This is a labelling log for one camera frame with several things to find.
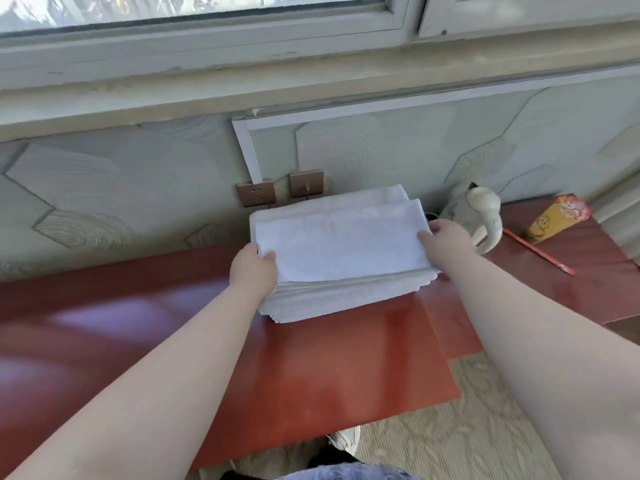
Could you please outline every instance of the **stack of towels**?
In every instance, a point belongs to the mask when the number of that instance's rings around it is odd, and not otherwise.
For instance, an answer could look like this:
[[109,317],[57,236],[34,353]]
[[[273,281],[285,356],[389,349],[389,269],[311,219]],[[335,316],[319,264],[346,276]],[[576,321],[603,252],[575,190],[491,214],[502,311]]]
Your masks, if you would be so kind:
[[417,291],[437,277],[416,234],[428,230],[402,185],[259,210],[252,242],[276,251],[278,284],[260,306],[277,323]]

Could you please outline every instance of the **textured wallpaper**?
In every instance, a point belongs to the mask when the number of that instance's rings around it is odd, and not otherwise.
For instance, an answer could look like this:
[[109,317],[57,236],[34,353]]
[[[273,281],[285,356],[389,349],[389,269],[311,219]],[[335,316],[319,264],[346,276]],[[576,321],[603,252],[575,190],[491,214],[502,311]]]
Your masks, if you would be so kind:
[[[503,201],[590,199],[640,169],[640,77],[252,132],[265,178],[324,169],[332,192],[403,184],[427,210],[471,179]],[[226,115],[0,144],[0,280],[248,236]]]

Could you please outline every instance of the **forearm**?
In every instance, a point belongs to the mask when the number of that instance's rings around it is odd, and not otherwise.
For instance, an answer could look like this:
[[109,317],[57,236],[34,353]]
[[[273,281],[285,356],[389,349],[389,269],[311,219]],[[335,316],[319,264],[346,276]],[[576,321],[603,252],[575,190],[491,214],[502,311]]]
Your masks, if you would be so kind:
[[258,304],[246,290],[227,288],[9,478],[181,479],[215,416]]
[[517,281],[484,258],[447,269],[487,353],[566,478],[639,468],[640,347]]

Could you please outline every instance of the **gold outlet plate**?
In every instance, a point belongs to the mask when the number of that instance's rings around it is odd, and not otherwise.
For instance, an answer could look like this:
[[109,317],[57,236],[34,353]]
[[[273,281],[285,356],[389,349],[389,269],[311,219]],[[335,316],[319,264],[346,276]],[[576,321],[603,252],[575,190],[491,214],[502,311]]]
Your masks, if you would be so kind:
[[236,184],[236,189],[244,207],[276,203],[276,191],[271,180],[261,184]]
[[307,197],[324,192],[324,170],[295,171],[289,174],[291,197]]

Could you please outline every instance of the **red pencil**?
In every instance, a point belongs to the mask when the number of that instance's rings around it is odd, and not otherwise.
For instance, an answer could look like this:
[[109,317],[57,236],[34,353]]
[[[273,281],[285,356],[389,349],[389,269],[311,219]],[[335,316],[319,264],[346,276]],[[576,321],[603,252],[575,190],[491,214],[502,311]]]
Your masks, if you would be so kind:
[[519,235],[512,233],[509,229],[502,229],[502,233],[507,234],[509,237],[514,238],[516,241],[518,241],[519,243],[521,243],[523,246],[528,247],[530,250],[532,250],[533,252],[535,252],[535,254],[537,254],[538,256],[540,256],[541,258],[546,259],[547,261],[549,261],[549,263],[553,264],[554,266],[562,269],[565,273],[567,274],[571,274],[572,276],[575,276],[575,271],[572,270],[569,266],[565,266],[564,264],[562,264],[560,261],[558,261],[555,258],[552,258],[551,256],[549,256],[546,252],[539,250],[537,247],[535,247],[532,243],[525,241],[523,238],[521,238]]

